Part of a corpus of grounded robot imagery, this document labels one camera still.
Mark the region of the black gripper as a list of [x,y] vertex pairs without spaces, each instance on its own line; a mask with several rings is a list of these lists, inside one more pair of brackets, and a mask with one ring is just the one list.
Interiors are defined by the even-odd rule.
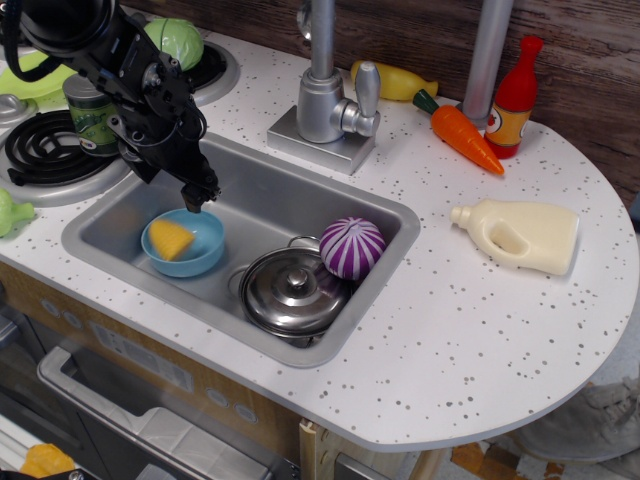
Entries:
[[150,89],[136,102],[111,93],[116,115],[110,128],[132,171],[150,183],[162,171],[182,182],[181,195],[191,213],[200,213],[220,193],[218,177],[200,150],[206,120],[189,85]]

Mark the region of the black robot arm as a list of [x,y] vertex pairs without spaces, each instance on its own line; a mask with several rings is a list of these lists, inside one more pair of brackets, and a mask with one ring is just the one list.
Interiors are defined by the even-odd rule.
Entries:
[[65,65],[110,99],[110,127],[139,178],[150,182],[165,171],[180,180],[192,213],[217,198],[218,178],[200,151],[207,124],[191,80],[118,2],[9,1],[2,31],[18,78],[34,82]]

